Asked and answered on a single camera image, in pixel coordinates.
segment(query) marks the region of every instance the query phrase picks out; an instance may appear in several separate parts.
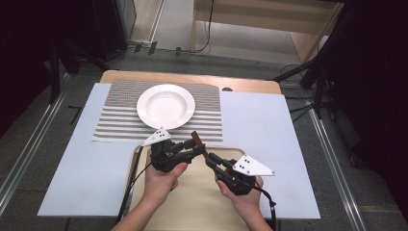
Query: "beige board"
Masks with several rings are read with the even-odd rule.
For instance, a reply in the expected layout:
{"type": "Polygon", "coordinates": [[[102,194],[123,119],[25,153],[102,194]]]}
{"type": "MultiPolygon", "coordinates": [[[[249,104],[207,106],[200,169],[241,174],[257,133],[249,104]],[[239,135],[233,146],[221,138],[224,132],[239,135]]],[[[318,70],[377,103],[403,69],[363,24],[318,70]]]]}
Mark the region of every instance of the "beige board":
{"type": "MultiPolygon", "coordinates": [[[[141,153],[137,174],[144,169],[148,148],[141,153]]],[[[227,160],[238,160],[244,154],[237,148],[211,147],[207,151],[227,160]]],[[[145,230],[248,230],[230,199],[220,193],[214,172],[206,166],[202,155],[192,160],[178,180],[179,186],[169,194],[145,230]]],[[[144,174],[135,183],[130,209],[140,201],[143,189],[144,174]]]]}

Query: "floor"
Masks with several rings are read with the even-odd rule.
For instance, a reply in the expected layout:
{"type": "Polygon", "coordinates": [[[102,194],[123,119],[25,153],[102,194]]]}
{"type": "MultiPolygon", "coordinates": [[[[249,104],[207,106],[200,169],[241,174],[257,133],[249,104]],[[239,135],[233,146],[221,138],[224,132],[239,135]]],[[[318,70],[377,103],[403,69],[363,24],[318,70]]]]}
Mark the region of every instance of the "floor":
{"type": "MultiPolygon", "coordinates": [[[[190,0],[146,2],[156,9],[151,15],[160,17],[156,20],[150,16],[148,20],[151,25],[156,25],[155,28],[134,34],[132,39],[145,46],[157,41],[157,47],[163,50],[158,49],[153,55],[148,55],[147,49],[139,53],[123,53],[108,62],[114,69],[267,79],[299,64],[290,35],[286,32],[215,23],[211,27],[211,50],[207,47],[199,54],[175,57],[173,52],[166,50],[191,47],[191,22],[186,21],[190,12],[181,7],[189,7],[190,0]],[[184,25],[184,28],[174,28],[176,25],[184,25]]],[[[146,11],[138,13],[138,18],[142,18],[142,13],[146,11]]],[[[206,41],[205,25],[203,22],[199,24],[196,47],[201,47],[206,41]]],[[[1,211],[1,230],[109,230],[114,224],[114,218],[37,217],[47,185],[75,129],[75,107],[85,105],[93,84],[102,75],[102,71],[92,64],[81,63],[81,66],[77,76],[68,75],[61,105],[46,125],[45,135],[32,150],[33,156],[28,160],[25,174],[18,179],[13,196],[8,198],[9,205],[1,211]]],[[[301,78],[301,75],[296,75],[280,83],[283,94],[295,97],[287,99],[290,109],[310,103],[303,98],[313,94],[314,90],[303,90],[298,84],[301,78]]],[[[2,184],[13,170],[13,164],[19,161],[25,144],[47,110],[48,96],[49,90],[46,90],[0,140],[2,184]]],[[[302,112],[293,113],[293,119],[302,112]]],[[[293,126],[315,190],[321,219],[281,220],[278,230],[408,230],[407,222],[397,209],[384,180],[370,169],[352,166],[349,150],[329,112],[322,112],[322,120],[316,119],[313,111],[305,112],[293,126]],[[355,205],[356,208],[347,208],[348,205],[355,205]]]]}

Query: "black handheld controller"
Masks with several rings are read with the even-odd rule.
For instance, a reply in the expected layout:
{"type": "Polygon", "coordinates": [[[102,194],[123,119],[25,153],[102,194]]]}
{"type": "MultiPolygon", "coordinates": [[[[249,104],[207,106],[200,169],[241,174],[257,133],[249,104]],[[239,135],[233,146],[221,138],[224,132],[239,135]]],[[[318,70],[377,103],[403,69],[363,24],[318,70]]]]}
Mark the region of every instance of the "black handheld controller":
{"type": "Polygon", "coordinates": [[[205,144],[196,145],[194,139],[178,143],[171,140],[156,142],[151,144],[151,150],[152,166],[163,172],[172,171],[180,163],[190,164],[194,157],[206,151],[205,144]]]}
{"type": "Polygon", "coordinates": [[[221,159],[215,153],[210,153],[205,160],[206,165],[216,174],[216,179],[224,182],[234,195],[248,194],[255,186],[256,178],[235,171],[233,166],[236,162],[234,159],[230,161],[221,159]],[[226,170],[222,170],[219,165],[226,167],[226,170]]]}

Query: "gray floor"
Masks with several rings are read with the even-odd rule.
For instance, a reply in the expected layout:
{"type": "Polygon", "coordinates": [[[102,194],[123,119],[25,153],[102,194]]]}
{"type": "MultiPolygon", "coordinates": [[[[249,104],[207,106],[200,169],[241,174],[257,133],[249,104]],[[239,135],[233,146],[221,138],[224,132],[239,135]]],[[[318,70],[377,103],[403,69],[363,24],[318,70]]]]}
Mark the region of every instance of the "gray floor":
{"type": "MultiPolygon", "coordinates": [[[[121,54],[107,64],[113,69],[121,70],[207,74],[248,79],[275,77],[282,72],[283,68],[285,68],[284,71],[287,71],[294,67],[294,65],[285,67],[286,64],[297,64],[298,61],[294,58],[293,45],[287,40],[285,33],[278,33],[279,35],[277,35],[282,38],[280,42],[283,42],[284,45],[280,47],[276,47],[276,44],[271,45],[270,54],[264,56],[265,54],[258,52],[262,49],[251,45],[242,49],[242,46],[237,46],[237,44],[244,43],[244,40],[241,38],[236,40],[236,36],[228,37],[228,35],[242,33],[242,30],[247,31],[247,28],[231,27],[230,33],[227,35],[218,34],[217,32],[228,31],[222,29],[224,26],[215,25],[214,33],[212,33],[214,35],[212,36],[214,39],[212,40],[212,52],[214,53],[208,55],[203,55],[208,53],[205,51],[204,53],[182,54],[180,57],[175,57],[173,52],[160,50],[157,50],[153,55],[148,55],[148,50],[142,49],[139,53],[129,51],[121,54]],[[252,50],[252,57],[246,55],[247,50],[252,50]]],[[[189,41],[187,34],[184,34],[183,43],[176,43],[181,40],[177,39],[174,34],[170,34],[166,26],[161,24],[157,28],[155,39],[158,42],[158,47],[162,46],[166,49],[173,46],[184,47],[189,41]]],[[[197,38],[197,44],[200,41],[203,43],[202,38],[197,38]]],[[[254,44],[262,45],[263,43],[255,42],[254,44]]],[[[0,230],[110,230],[115,223],[115,218],[37,217],[39,205],[46,193],[47,186],[75,129],[75,122],[71,123],[77,110],[71,109],[70,106],[84,106],[93,84],[99,82],[103,73],[93,64],[81,63],[81,66],[78,75],[71,75],[64,100],[34,152],[33,159],[25,170],[25,174],[14,191],[8,206],[0,217],[0,230]]],[[[305,92],[299,87],[300,79],[301,76],[296,75],[283,81],[280,84],[282,92],[286,96],[297,97],[304,96],[305,93],[313,93],[314,90],[305,92]]],[[[5,182],[25,144],[36,129],[48,106],[49,93],[49,90],[46,90],[40,95],[0,140],[0,184],[5,182]]],[[[290,109],[303,107],[307,103],[302,99],[288,99],[287,102],[290,109]]],[[[293,126],[315,190],[321,219],[281,220],[279,230],[353,230],[336,184],[336,177],[328,165],[312,115],[305,114],[294,122],[293,126]]],[[[350,164],[349,150],[344,144],[338,127],[326,111],[322,112],[322,116],[325,131],[334,148],[346,183],[360,209],[367,230],[408,230],[407,222],[397,209],[384,180],[370,169],[357,169],[350,164]]]]}

